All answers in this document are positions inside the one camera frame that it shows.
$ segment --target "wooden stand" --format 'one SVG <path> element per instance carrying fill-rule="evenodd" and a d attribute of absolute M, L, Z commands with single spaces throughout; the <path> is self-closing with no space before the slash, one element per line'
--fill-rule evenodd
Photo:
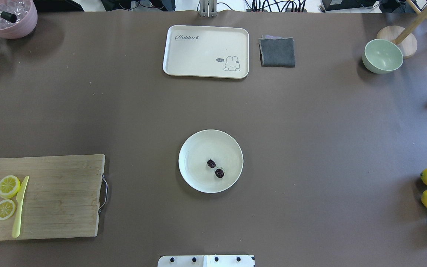
<path fill-rule="evenodd" d="M 400 26 L 388 26 L 378 32 L 377 39 L 385 39 L 393 42 L 404 30 L 405 28 Z M 413 34 L 408 35 L 405 40 L 396 45 L 401 50 L 404 59 L 413 56 L 418 49 L 418 42 Z"/>
<path fill-rule="evenodd" d="M 378 32 L 377 38 L 385 39 L 396 44 L 403 53 L 403 58 L 408 59 L 416 53 L 418 48 L 416 37 L 411 32 L 425 19 L 427 19 L 427 6 L 422 12 L 418 13 L 416 19 L 408 27 L 385 27 Z"/>

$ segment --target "black box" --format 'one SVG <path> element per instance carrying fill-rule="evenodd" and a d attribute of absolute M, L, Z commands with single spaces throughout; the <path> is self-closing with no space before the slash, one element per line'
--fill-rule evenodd
<path fill-rule="evenodd" d="M 326 11 L 354 9 L 357 7 L 372 7 L 376 0 L 322 0 Z"/>

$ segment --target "rabbit illustration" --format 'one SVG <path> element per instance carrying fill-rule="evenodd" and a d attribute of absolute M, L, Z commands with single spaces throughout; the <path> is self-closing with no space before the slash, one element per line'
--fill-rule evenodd
<path fill-rule="evenodd" d="M 224 70 L 240 71 L 240 63 L 237 56 L 227 56 Z"/>

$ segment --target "pink bowl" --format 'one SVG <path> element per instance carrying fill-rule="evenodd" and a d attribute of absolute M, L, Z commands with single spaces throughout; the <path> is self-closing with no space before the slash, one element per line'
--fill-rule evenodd
<path fill-rule="evenodd" d="M 32 0 L 24 0 L 30 1 L 29 12 L 22 20 L 12 24 L 11 26 L 0 29 L 0 37 L 6 39 L 17 39 L 28 35 L 34 30 L 37 24 L 37 10 L 34 6 L 34 2 Z"/>

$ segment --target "ice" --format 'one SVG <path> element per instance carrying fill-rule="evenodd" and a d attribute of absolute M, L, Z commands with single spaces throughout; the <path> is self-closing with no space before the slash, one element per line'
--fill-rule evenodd
<path fill-rule="evenodd" d="M 31 7 L 31 3 L 28 0 L 1 0 L 0 1 L 0 10 L 16 14 L 17 22 L 20 22 L 27 13 L 29 12 L 29 9 Z M 9 26 L 13 25 L 13 23 L 4 20 L 0 17 L 0 29 L 5 29 Z"/>

